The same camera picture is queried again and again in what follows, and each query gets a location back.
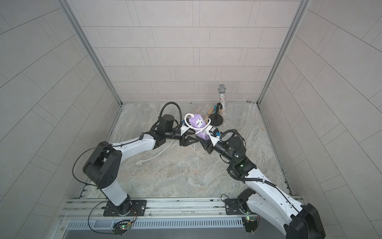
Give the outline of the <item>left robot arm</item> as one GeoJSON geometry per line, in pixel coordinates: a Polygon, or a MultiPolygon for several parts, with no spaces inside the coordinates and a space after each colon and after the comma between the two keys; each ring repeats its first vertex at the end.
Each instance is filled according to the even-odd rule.
{"type": "Polygon", "coordinates": [[[167,139],[178,140],[181,146],[189,146],[197,142],[189,134],[198,133],[182,115],[180,106],[175,102],[166,103],[158,116],[157,121],[149,131],[143,132],[140,137],[120,143],[103,141],[96,147],[83,166],[83,173],[91,180],[86,183],[97,187],[106,197],[107,206],[115,214],[125,216],[133,211],[130,196],[120,186],[117,175],[122,162],[126,159],[156,149],[163,145],[167,139]]]}

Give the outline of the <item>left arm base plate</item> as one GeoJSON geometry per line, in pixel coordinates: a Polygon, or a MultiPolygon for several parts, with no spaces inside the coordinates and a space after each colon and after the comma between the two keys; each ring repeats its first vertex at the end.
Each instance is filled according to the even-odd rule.
{"type": "Polygon", "coordinates": [[[133,217],[144,216],[146,210],[146,200],[130,200],[115,206],[111,201],[107,201],[104,209],[104,217],[133,217]]]}

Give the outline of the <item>purple power strip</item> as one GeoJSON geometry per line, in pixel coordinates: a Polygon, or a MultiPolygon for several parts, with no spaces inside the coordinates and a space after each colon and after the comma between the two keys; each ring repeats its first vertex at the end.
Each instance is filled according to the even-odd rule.
{"type": "Polygon", "coordinates": [[[207,124],[205,123],[201,115],[191,114],[189,118],[189,123],[193,127],[193,129],[196,131],[196,136],[204,140],[210,139],[209,135],[205,131],[205,127],[207,124]]]}

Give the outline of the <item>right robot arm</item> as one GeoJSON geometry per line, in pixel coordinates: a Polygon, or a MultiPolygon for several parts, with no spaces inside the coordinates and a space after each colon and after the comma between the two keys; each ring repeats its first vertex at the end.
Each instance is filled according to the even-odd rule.
{"type": "Polygon", "coordinates": [[[211,153],[216,151],[228,160],[231,178],[247,185],[241,200],[244,213],[260,215],[276,227],[287,239],[324,239],[326,233],[318,210],[302,204],[268,180],[246,156],[246,143],[235,129],[220,132],[214,126],[199,131],[200,143],[211,153]]]}

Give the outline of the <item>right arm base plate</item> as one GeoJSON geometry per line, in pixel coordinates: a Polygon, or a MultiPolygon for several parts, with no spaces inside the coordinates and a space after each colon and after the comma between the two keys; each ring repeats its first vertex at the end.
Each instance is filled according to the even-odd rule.
{"type": "Polygon", "coordinates": [[[224,199],[227,215],[255,215],[242,199],[224,199]]]}

